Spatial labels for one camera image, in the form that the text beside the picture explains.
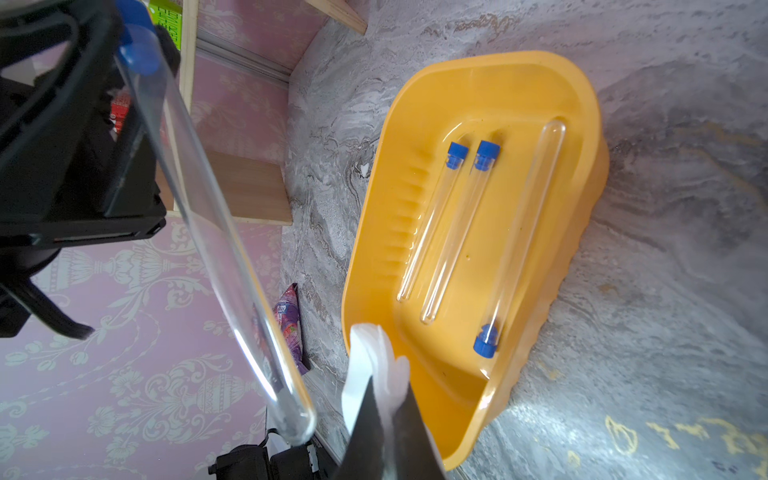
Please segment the test tube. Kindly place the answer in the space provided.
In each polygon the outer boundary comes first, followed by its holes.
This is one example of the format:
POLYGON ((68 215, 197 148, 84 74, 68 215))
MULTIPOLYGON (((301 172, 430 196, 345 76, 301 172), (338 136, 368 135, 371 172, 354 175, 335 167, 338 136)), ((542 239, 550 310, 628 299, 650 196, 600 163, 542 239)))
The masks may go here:
POLYGON ((405 302, 411 296, 415 280, 419 275, 426 251, 428 250, 448 197, 455 185, 459 170, 468 156, 469 148, 452 142, 446 159, 433 189, 430 200, 420 216, 418 228, 414 233, 412 248, 406 262, 396 300, 405 302))
POLYGON ((235 228, 233 217, 140 1, 119 1, 116 55, 218 302, 258 380, 275 427, 290 444, 314 434, 317 412, 235 228))
POLYGON ((498 144, 487 140, 481 141, 477 148, 470 173, 462 189, 462 196, 453 212, 450 228, 422 306, 420 321, 423 324, 431 324, 437 318, 442 300, 488 184, 492 168, 499 157, 500 150, 501 147, 498 144))
POLYGON ((473 350, 492 359, 506 323, 514 319, 512 305, 552 182, 566 136, 566 125, 552 119, 542 127, 508 232, 499 269, 493 283, 473 350))

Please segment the yellow plastic basin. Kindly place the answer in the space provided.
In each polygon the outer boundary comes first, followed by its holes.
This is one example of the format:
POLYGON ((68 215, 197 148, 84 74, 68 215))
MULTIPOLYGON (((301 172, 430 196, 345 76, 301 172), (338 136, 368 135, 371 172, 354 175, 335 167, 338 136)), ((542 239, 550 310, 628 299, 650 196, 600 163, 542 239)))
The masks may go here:
POLYGON ((513 386, 568 273, 608 176, 600 107, 587 76, 543 51, 436 63, 416 73, 384 121, 343 294, 345 331, 379 325, 396 356, 409 360, 411 386, 447 470, 466 460, 482 429, 507 406, 513 386), (560 157, 525 266, 491 359, 473 343, 494 290, 543 127, 565 125, 560 157), (451 143, 499 145, 471 229, 436 320, 419 314, 460 204, 464 165, 411 298, 396 298, 414 235, 451 143))

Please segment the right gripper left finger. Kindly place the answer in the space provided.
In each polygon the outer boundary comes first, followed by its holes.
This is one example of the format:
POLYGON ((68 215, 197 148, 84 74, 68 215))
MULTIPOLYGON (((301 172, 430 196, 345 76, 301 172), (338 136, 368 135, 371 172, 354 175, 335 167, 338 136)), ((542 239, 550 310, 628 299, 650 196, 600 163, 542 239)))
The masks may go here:
POLYGON ((380 480, 384 475, 384 432, 370 380, 345 455, 335 472, 340 480, 380 480))

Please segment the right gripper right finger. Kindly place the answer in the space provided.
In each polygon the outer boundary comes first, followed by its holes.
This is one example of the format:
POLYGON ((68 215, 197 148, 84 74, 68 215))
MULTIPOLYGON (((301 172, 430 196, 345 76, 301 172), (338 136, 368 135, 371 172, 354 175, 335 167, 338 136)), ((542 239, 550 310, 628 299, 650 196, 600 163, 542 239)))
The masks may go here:
POLYGON ((446 478, 411 388, 395 412, 395 473, 397 479, 446 478))

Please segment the white wiping cloth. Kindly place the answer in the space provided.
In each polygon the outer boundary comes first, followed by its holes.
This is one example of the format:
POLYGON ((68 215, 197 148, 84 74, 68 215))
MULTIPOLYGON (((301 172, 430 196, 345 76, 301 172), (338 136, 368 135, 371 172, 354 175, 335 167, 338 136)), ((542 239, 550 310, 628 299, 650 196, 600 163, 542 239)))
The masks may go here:
POLYGON ((386 433, 393 430, 396 411, 410 388, 410 362, 396 357, 387 333, 380 325, 356 324, 350 329, 349 364, 342 391, 342 415, 353 433, 363 400, 372 387, 374 407, 386 433))

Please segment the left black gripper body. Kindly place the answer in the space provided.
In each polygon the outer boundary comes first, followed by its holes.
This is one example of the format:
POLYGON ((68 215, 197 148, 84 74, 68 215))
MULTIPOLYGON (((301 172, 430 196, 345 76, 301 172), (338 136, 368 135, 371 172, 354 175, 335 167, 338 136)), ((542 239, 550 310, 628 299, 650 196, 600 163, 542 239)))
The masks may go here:
POLYGON ((156 155, 130 108, 111 122, 122 72, 150 41, 152 65, 176 70, 168 31, 131 1, 14 1, 1 7, 1 64, 53 48, 31 82, 1 81, 1 334, 31 317, 73 339, 91 336, 33 283, 69 247, 148 239, 166 223, 156 155))

